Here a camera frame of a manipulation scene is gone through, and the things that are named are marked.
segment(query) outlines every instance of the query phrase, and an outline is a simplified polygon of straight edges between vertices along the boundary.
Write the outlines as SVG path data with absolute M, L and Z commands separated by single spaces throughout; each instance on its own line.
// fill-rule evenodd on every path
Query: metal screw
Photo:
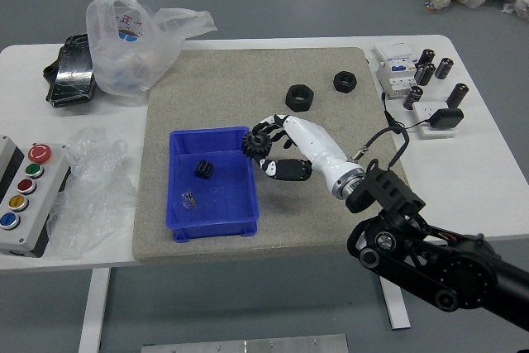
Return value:
M 393 240 L 388 235 L 380 235 L 377 239 L 377 244 L 383 250 L 391 250 L 393 248 Z

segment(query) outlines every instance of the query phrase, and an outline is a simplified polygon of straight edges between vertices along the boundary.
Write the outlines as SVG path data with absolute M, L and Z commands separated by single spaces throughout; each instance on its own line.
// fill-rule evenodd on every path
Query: gray floor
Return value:
M 0 49 L 59 43 L 83 33 L 84 13 L 91 1 L 0 0 Z M 154 10 L 208 10 L 218 32 L 201 39 L 448 36 L 529 177 L 529 21 L 501 13 L 501 0 L 490 0 L 475 10 L 454 3 L 441 12 L 427 12 L 426 0 L 140 1 Z M 501 172 L 501 165 L 484 172 Z M 496 247 L 507 260 L 529 269 L 528 240 L 499 242 Z M 74 334 L 83 320 L 88 276 L 88 272 L 3 276 L 0 288 L 8 293 L 0 302 L 0 322 L 16 326 L 0 329 L 0 351 L 75 351 L 79 336 Z M 376 279 L 346 255 L 114 270 L 102 351 L 139 351 L 143 343 L 333 332 L 347 334 L 351 352 L 529 348 L 525 332 L 485 311 L 447 315 L 408 295 L 413 329 L 391 332 L 380 294 Z M 43 311 L 42 302 L 53 304 Z M 45 334 L 49 337 L 43 341 Z M 23 341 L 20 349 L 12 344 L 17 339 Z

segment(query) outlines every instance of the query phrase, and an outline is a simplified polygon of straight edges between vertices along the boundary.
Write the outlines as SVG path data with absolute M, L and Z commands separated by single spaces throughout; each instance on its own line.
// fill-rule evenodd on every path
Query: capacitor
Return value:
M 416 103 L 422 97 L 422 88 L 418 86 L 412 86 L 410 92 L 407 94 L 406 99 L 404 100 L 403 107 L 408 111 L 412 110 L 412 104 Z
M 419 65 L 417 72 L 415 73 L 415 81 L 420 86 L 426 86 L 428 83 L 430 83 L 431 76 L 433 76 L 435 71 L 436 66 L 431 62 L 427 62 L 424 65 Z
M 465 95 L 469 92 L 469 87 L 464 83 L 457 83 L 446 100 L 448 107 L 458 107 Z
M 419 82 L 422 80 L 422 77 L 424 76 L 424 74 L 427 71 L 427 66 L 426 65 L 417 64 L 415 67 L 417 68 L 417 71 L 413 75 L 413 78 L 415 79 L 417 84 L 419 84 Z
M 423 65 L 427 62 L 432 62 L 433 57 L 436 56 L 436 52 L 432 49 L 424 49 L 421 54 L 421 58 L 419 58 L 419 61 L 417 62 L 419 65 Z
M 436 78 L 441 80 L 446 79 L 452 66 L 454 66 L 454 61 L 450 58 L 443 58 L 436 69 Z

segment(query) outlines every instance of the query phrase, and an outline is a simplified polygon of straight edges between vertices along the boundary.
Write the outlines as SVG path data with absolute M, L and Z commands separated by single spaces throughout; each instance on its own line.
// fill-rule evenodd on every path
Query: blue tray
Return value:
M 254 170 L 241 151 L 247 132 L 239 126 L 170 133 L 166 225 L 175 241 L 257 232 Z M 213 164 L 209 179 L 194 173 L 201 160 Z

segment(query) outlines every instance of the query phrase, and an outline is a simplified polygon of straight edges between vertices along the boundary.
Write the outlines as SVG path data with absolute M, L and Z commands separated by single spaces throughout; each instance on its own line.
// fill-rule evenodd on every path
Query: white table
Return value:
M 412 190 L 427 206 L 422 210 L 427 222 L 459 233 L 482 232 L 488 239 L 529 235 L 529 185 L 514 160 L 478 89 L 466 72 L 451 42 L 444 36 L 335 37 L 310 39 L 271 39 L 236 41 L 188 41 L 189 50 L 222 50 L 248 48 L 306 48 L 355 46 L 364 50 L 373 76 L 379 61 L 373 50 L 377 41 L 406 41 L 418 54 L 431 48 L 438 56 L 452 58 L 454 68 L 441 83 L 432 79 L 425 89 L 424 100 L 446 99 L 456 83 L 466 83 L 470 91 L 461 108 L 465 119 L 457 127 L 455 138 L 423 140 L 410 130 L 410 145 L 402 157 L 403 168 Z M 8 135 L 22 149 L 31 143 L 64 143 L 86 127 L 105 127 L 110 141 L 125 139 L 129 155 L 126 172 L 137 186 L 143 140 L 146 105 L 126 107 L 108 95 L 97 95 L 89 104 L 54 109 L 46 101 L 48 85 L 42 70 L 57 57 L 60 45 L 17 45 L 0 54 L 0 122 Z M 378 90 L 381 87 L 374 77 Z M 412 113 L 401 102 L 389 101 L 393 116 L 411 125 Z M 131 253 L 134 210 L 123 213 L 123 228 L 78 260 L 63 260 L 53 250 L 42 258 L 0 257 L 0 271 L 38 271 L 108 268 L 135 265 Z M 108 272 L 101 270 L 99 285 L 107 284 Z M 95 296 L 101 302 L 103 292 Z M 87 310 L 88 322 L 97 330 L 102 312 Z

